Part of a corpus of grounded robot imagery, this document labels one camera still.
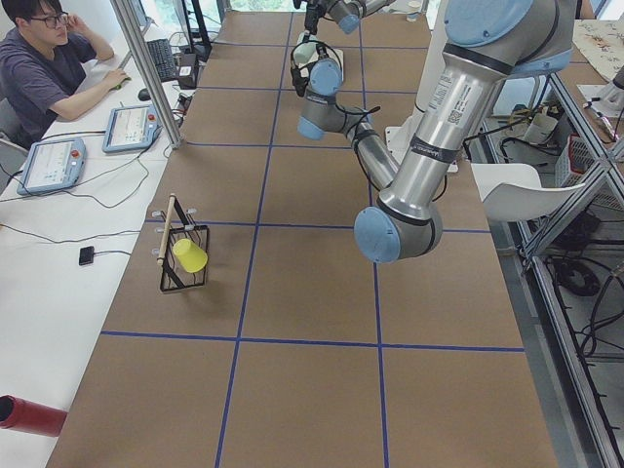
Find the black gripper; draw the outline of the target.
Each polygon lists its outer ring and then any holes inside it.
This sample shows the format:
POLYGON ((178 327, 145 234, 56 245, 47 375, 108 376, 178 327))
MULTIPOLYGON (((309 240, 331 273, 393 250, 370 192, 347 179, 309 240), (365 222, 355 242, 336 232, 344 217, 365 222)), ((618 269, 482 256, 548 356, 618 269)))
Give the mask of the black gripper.
POLYGON ((323 18, 329 8, 329 0, 293 0, 293 6, 300 9, 305 4, 306 16, 304 19, 304 28, 311 35, 318 33, 318 22, 323 18))
POLYGON ((294 87, 296 94, 299 97, 305 96, 307 87, 310 82, 309 75, 311 69, 311 63, 301 64, 297 63, 293 58, 291 59, 292 86, 294 87))

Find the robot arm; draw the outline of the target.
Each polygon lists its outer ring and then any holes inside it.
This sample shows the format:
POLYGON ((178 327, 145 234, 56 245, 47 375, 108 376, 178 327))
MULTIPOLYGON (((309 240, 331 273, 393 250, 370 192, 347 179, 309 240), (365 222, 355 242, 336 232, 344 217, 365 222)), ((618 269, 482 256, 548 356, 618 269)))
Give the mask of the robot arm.
POLYGON ((345 34, 351 34, 359 27, 361 19, 378 12, 392 3, 393 0, 308 0, 305 7, 304 30, 312 35, 316 35, 320 19, 328 17, 345 34))
POLYGON ((336 96, 342 69, 316 38, 329 17, 345 32, 381 8, 378 1, 308 1, 304 40, 317 50, 310 64, 293 62, 293 86, 304 100, 298 132, 310 139, 345 136, 370 183, 376 203, 354 223, 356 243, 375 263, 431 252, 443 232, 436 191, 476 127, 498 84, 547 75, 571 58, 577 5, 573 1, 447 1, 440 7, 429 55, 443 60, 435 88, 401 158, 371 125, 369 113, 342 106, 336 96))

